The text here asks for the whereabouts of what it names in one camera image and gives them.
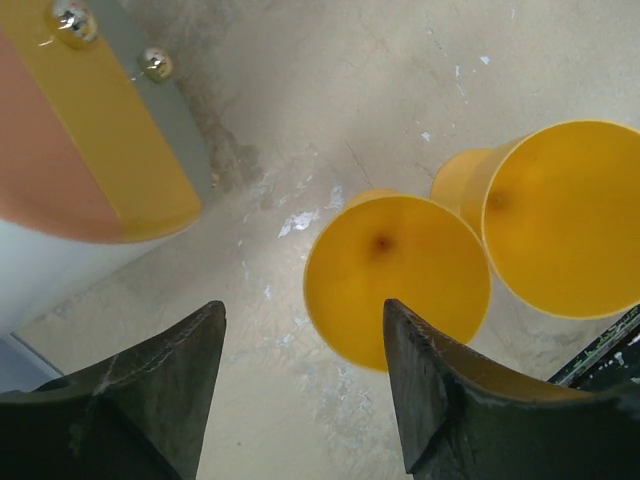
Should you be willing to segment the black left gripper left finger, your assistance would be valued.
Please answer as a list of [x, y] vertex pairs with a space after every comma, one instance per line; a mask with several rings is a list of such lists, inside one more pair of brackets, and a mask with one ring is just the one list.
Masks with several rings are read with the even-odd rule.
[[2, 478], [195, 478], [225, 332], [211, 301], [96, 364], [2, 393]]

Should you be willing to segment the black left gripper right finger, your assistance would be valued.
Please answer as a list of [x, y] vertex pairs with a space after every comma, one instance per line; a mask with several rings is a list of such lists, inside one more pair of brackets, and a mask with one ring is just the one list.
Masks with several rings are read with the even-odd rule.
[[507, 368], [384, 306], [406, 472], [416, 479], [635, 479], [639, 383], [588, 392]]

